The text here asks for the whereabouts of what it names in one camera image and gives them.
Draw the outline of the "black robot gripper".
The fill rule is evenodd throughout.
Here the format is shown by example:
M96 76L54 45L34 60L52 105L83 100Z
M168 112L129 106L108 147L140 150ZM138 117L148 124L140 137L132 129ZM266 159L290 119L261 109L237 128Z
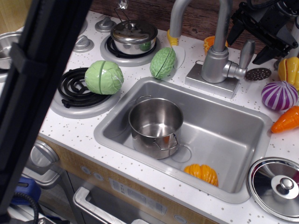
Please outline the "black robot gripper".
M298 47L298 41L286 27L287 22L296 17L297 1L267 1L261 4L243 1L231 16L233 26L227 42L232 45L247 30L266 45L253 64L261 65L276 57L286 56L291 49Z

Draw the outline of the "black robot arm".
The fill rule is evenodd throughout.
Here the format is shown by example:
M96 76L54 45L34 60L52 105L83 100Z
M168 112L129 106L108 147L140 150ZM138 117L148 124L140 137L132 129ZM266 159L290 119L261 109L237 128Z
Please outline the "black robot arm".
M241 2L239 9L231 16L233 26L227 42L232 45L247 30L265 44L253 60L254 64L261 65L275 57L287 56L299 44L286 24L298 15L297 0L269 0L261 4L253 4L250 0Z

